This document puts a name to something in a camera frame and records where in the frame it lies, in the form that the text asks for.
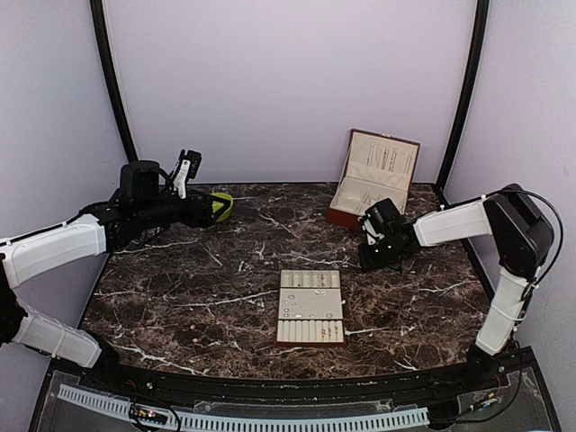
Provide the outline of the beige jewelry tray insert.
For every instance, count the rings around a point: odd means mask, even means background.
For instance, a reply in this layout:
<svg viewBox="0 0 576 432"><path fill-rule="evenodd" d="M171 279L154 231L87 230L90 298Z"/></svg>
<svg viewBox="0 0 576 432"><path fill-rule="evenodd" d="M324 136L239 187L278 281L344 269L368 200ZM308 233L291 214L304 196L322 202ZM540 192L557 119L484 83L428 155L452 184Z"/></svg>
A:
<svg viewBox="0 0 576 432"><path fill-rule="evenodd" d="M276 343L287 347L338 347L346 343L339 271L280 273Z"/></svg>

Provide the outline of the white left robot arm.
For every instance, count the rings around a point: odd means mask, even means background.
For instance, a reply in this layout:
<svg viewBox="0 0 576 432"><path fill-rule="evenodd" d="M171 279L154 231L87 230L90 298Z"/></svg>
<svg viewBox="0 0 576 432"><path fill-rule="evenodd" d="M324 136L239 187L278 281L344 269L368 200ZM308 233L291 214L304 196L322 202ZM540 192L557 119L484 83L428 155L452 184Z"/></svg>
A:
<svg viewBox="0 0 576 432"><path fill-rule="evenodd" d="M113 349L89 333L72 328L18 299L15 289L37 275L85 257L109 255L144 232L175 223L206 229L226 220L233 207L227 194L188 188L201 164L200 153L184 150L171 173L158 162L124 165L112 197L87 205L59 224L1 241L1 341L41 351L92 369L108 392L127 384L126 371L112 359Z"/></svg>

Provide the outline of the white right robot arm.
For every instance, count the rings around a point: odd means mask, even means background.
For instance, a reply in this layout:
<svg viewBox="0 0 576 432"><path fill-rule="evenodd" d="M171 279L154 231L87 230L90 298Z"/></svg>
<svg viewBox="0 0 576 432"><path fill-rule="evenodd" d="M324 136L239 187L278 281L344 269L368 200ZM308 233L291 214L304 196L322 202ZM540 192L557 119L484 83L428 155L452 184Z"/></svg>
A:
<svg viewBox="0 0 576 432"><path fill-rule="evenodd" d="M492 237L499 254L499 283L470 351L481 352L459 372L469 391L494 375L487 357L498 355L523 321L534 291L555 265L564 241L563 222L550 222L539 206L553 205L537 193L509 184L466 202L450 204L407 220L390 199L370 207L359 219L365 240L358 247L363 270L396 266L422 248Z"/></svg>

